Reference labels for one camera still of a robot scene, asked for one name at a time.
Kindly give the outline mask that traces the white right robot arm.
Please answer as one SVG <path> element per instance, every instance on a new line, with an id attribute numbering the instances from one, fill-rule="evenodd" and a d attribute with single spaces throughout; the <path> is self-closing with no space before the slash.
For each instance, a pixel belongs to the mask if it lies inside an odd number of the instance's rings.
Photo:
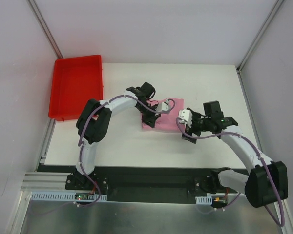
<path id="1" fill-rule="evenodd" d="M 286 165 L 273 161 L 245 137 L 238 122 L 224 116 L 218 101 L 206 102 L 203 107 L 204 114 L 190 108 L 179 111 L 176 122 L 178 127 L 184 125 L 182 139 L 196 143 L 203 139 L 202 132 L 210 132 L 210 137 L 219 138 L 233 150 L 248 173 L 238 173 L 229 167 L 214 169 L 209 178 L 201 182 L 202 190 L 215 194 L 226 188 L 233 189 L 244 194 L 255 208 L 287 199 Z"/>

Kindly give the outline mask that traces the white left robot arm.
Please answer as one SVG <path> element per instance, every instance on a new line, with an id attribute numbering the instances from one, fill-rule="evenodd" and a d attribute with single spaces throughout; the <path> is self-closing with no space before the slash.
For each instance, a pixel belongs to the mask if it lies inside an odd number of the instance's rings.
<path id="1" fill-rule="evenodd" d="M 80 117 L 76 127 L 80 136 L 78 146 L 80 155 L 78 163 L 71 177 L 67 180 L 65 188 L 72 189 L 73 186 L 81 187 L 84 190 L 90 189 L 93 185 L 94 161 L 98 143 L 107 134 L 111 118 L 127 109 L 136 108 L 142 114 L 142 122 L 155 127 L 156 120 L 161 116 L 157 110 L 158 104 L 148 103 L 156 93 L 155 88 L 148 82 L 140 87 L 129 87 L 124 94 L 109 100 L 97 101 L 90 99 Z"/>

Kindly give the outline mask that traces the pink t shirt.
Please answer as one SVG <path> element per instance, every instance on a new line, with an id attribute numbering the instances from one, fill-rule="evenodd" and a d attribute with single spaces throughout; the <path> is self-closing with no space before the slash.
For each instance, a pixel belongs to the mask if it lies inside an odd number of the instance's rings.
<path id="1" fill-rule="evenodd" d="M 182 98 L 171 97 L 175 101 L 175 107 L 169 114 L 162 114 L 155 122 L 155 127 L 142 123 L 142 130 L 144 131 L 160 131 L 160 132 L 179 132 L 179 129 L 175 123 L 175 119 L 178 117 L 179 111 L 184 108 L 184 100 Z"/>

